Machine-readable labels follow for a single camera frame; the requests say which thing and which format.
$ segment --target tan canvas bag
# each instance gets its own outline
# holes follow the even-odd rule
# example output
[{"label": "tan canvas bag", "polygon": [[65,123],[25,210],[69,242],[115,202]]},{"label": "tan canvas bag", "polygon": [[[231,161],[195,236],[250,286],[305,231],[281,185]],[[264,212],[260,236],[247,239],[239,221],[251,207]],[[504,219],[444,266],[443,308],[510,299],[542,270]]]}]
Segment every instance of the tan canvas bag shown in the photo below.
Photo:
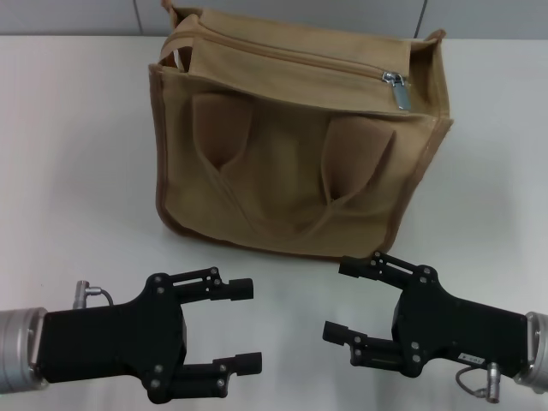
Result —
[{"label": "tan canvas bag", "polygon": [[150,66],[165,224],[279,253],[387,250],[451,124],[444,33],[168,10],[175,30]]}]

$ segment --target wall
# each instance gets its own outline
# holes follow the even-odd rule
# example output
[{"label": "wall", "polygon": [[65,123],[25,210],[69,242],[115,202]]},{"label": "wall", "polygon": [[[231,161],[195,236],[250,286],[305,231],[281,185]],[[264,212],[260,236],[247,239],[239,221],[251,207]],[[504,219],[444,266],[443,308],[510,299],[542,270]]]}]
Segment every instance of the wall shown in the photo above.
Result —
[{"label": "wall", "polygon": [[[411,38],[425,0],[195,0],[189,5]],[[548,39],[547,0],[426,0],[418,32],[457,39]],[[164,36],[159,0],[0,0],[0,34]]]}]

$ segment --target zipper tab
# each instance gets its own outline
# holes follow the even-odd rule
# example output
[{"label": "zipper tab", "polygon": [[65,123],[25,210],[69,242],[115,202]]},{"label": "zipper tab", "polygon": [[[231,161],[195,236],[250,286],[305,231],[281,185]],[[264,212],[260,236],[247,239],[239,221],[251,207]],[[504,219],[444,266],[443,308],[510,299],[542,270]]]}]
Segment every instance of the zipper tab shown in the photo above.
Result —
[{"label": "zipper tab", "polygon": [[385,71],[383,73],[383,81],[392,85],[392,91],[394,92],[398,108],[400,110],[411,110],[411,103],[409,103],[408,91],[405,88],[403,76],[398,73]]}]

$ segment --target white tabletop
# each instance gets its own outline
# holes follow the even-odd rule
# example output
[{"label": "white tabletop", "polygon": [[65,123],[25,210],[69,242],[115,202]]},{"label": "white tabletop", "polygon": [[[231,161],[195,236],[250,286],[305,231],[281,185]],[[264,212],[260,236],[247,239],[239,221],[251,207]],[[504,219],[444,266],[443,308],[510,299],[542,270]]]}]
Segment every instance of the white tabletop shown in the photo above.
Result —
[{"label": "white tabletop", "polygon": [[[147,64],[160,38],[0,38],[0,310],[70,309],[77,280],[133,299],[153,272],[216,265],[251,277],[250,301],[183,306],[187,363],[262,351],[263,372],[186,410],[540,410],[503,378],[497,408],[433,360],[417,379],[352,367],[322,340],[326,320],[390,338],[398,291],[337,265],[220,247],[169,232],[154,207],[156,148]],[[391,253],[435,267],[453,295],[548,313],[548,41],[447,40],[455,125],[408,208]],[[90,305],[102,305],[93,297]],[[483,372],[465,377],[480,387]],[[146,410],[132,377],[54,384],[2,410]]]}]

